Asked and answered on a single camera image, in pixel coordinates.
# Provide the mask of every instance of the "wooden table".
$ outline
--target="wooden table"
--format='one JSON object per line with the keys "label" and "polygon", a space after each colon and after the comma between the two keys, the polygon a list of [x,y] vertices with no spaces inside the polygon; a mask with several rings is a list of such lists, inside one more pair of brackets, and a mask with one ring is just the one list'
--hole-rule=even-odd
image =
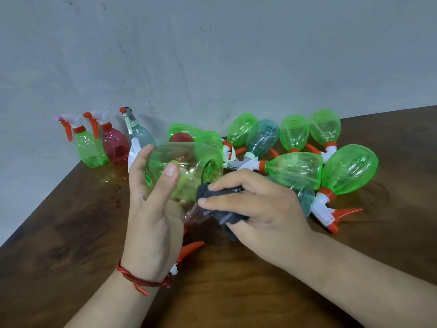
{"label": "wooden table", "polygon": [[[339,146],[369,147],[379,169],[364,188],[333,203],[365,208],[339,224],[339,242],[434,284],[436,125],[436,106],[342,120]],[[0,248],[0,327],[62,327],[110,275],[126,231],[126,169],[79,163]],[[310,224],[326,233],[315,220]],[[178,266],[144,327],[359,326],[297,279],[231,242],[215,221],[188,237],[207,244]]]}

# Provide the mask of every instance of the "person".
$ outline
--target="person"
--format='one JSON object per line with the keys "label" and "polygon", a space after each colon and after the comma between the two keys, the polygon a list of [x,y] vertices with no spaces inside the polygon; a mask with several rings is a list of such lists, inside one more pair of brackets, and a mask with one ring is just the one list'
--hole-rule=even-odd
{"label": "person", "polygon": [[[174,163],[148,194],[143,148],[129,173],[130,209],[121,266],[143,280],[161,282],[182,247],[184,210],[170,200],[179,169]],[[238,239],[342,308],[365,327],[435,327],[437,287],[313,232],[291,189],[252,171],[229,173],[210,190],[237,186],[244,193],[199,199],[210,210],[250,219],[228,224]],[[139,293],[115,270],[66,327],[139,327],[159,288]]]}

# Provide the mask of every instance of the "forearm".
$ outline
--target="forearm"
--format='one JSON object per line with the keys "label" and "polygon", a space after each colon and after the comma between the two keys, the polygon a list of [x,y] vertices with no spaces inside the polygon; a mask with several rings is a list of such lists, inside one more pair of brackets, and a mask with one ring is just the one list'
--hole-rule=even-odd
{"label": "forearm", "polygon": [[65,327],[140,327],[158,288],[146,290],[148,295],[144,297],[115,271]]}
{"label": "forearm", "polygon": [[288,269],[366,327],[435,327],[437,287],[322,234]]}

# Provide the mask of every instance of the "red bottle bottom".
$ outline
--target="red bottle bottom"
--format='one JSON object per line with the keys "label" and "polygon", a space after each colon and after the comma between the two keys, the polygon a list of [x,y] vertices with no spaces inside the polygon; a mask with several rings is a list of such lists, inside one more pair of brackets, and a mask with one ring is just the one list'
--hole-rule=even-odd
{"label": "red bottle bottom", "polygon": [[128,162],[129,147],[123,145],[117,146],[107,151],[106,155],[113,164],[125,164]]}

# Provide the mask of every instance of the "red spray bottle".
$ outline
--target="red spray bottle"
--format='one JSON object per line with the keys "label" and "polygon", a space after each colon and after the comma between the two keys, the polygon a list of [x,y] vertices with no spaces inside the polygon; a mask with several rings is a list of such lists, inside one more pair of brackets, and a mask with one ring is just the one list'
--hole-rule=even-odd
{"label": "red spray bottle", "polygon": [[128,162],[129,143],[125,135],[112,127],[107,111],[87,111],[84,117],[88,118],[93,126],[95,139],[99,138],[99,126],[102,129],[103,149],[113,164],[125,164]]}

